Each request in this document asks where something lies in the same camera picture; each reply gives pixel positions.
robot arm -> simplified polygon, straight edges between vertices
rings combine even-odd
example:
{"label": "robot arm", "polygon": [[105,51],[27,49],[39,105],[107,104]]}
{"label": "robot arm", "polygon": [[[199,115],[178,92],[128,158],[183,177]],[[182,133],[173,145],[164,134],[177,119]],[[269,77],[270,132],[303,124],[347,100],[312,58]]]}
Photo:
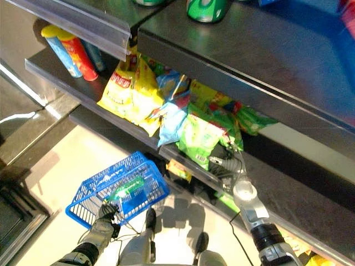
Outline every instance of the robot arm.
{"label": "robot arm", "polygon": [[102,205],[89,233],[79,245],[51,266],[94,265],[111,238],[117,237],[120,231],[119,225],[111,222],[115,212],[112,206]]}
{"label": "robot arm", "polygon": [[257,197],[257,191],[246,175],[238,178],[233,194],[245,227],[259,251],[262,265],[301,266],[302,263],[291,246],[285,243],[277,227],[270,222],[267,209]]}

yellow can lid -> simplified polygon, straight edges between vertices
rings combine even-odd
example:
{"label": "yellow can lid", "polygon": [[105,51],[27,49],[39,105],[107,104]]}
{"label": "yellow can lid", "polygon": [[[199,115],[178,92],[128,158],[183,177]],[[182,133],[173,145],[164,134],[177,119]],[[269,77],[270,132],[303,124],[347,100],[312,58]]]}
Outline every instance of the yellow can lid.
{"label": "yellow can lid", "polygon": [[58,37],[59,40],[64,40],[64,41],[72,40],[72,39],[76,38],[75,35],[72,35],[72,33],[67,32],[64,29],[59,29],[57,37]]}
{"label": "yellow can lid", "polygon": [[41,30],[40,34],[45,38],[53,38],[57,36],[59,31],[60,28],[56,25],[48,25]]}

green soda can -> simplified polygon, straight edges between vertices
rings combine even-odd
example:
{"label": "green soda can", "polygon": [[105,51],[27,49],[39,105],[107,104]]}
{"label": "green soda can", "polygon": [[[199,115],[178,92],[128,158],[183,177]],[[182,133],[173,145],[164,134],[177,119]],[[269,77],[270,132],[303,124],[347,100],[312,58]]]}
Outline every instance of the green soda can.
{"label": "green soda can", "polygon": [[187,0],[187,15],[199,22],[220,21],[226,13],[227,0]]}
{"label": "green soda can", "polygon": [[157,6],[165,2],[165,0],[133,0],[133,2],[141,4],[142,6]]}

blue packaging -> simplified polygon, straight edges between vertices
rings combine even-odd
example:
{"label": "blue packaging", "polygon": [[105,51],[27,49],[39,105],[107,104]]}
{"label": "blue packaging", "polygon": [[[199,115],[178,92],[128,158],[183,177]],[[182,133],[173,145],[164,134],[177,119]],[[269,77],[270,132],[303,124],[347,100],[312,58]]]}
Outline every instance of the blue packaging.
{"label": "blue packaging", "polygon": [[154,114],[154,117],[161,116],[158,147],[181,139],[189,101],[190,94],[184,95],[173,101],[168,101]]}
{"label": "blue packaging", "polygon": [[62,43],[57,37],[45,38],[56,53],[57,57],[62,61],[65,68],[69,71],[72,77],[80,78],[83,74],[79,71],[77,65],[73,62],[72,58],[68,54],[67,50],[64,48]]}
{"label": "blue packaging", "polygon": [[97,71],[103,71],[106,68],[106,65],[104,61],[102,60],[101,57],[101,52],[99,48],[96,46],[92,45],[91,43],[88,43],[84,40],[80,40],[81,43],[84,45],[85,51],[88,54],[91,62],[94,64],[95,69]]}
{"label": "blue packaging", "polygon": [[189,79],[175,70],[160,75],[156,78],[156,82],[166,101],[173,99],[174,96],[183,94],[189,87]]}

light blue chip bag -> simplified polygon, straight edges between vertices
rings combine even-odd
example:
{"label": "light blue chip bag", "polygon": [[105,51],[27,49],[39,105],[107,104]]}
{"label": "light blue chip bag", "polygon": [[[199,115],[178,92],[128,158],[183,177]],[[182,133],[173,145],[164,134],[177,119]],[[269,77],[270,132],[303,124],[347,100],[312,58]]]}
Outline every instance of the light blue chip bag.
{"label": "light blue chip bag", "polygon": [[187,94],[173,101],[168,101],[161,108],[157,109],[153,118],[162,117],[158,147],[180,140],[189,101],[190,95]]}

